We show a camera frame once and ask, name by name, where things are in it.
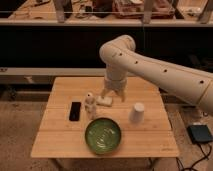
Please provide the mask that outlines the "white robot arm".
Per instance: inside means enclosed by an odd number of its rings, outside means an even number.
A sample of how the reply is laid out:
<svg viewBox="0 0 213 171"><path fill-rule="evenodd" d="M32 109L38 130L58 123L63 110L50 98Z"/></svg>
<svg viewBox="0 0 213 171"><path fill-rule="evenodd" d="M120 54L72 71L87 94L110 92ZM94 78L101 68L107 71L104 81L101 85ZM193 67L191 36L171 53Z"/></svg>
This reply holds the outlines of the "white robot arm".
<svg viewBox="0 0 213 171"><path fill-rule="evenodd" d="M145 57L135 48L129 35L101 46L99 55L106 64L102 97L114 91L125 100L126 73L130 72L213 116L213 73Z"/></svg>

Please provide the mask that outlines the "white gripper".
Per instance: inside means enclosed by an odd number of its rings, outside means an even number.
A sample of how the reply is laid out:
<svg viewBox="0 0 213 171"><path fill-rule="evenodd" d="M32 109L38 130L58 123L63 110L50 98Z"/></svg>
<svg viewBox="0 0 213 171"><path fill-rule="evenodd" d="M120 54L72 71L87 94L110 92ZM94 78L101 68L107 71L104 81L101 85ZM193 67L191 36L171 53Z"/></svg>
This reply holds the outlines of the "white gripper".
<svg viewBox="0 0 213 171"><path fill-rule="evenodd" d="M101 97L105 97L109 91L120 92L121 101L124 102L126 99L125 96L125 87L127 80L111 80L109 78L104 78L104 89L101 91Z"/></svg>

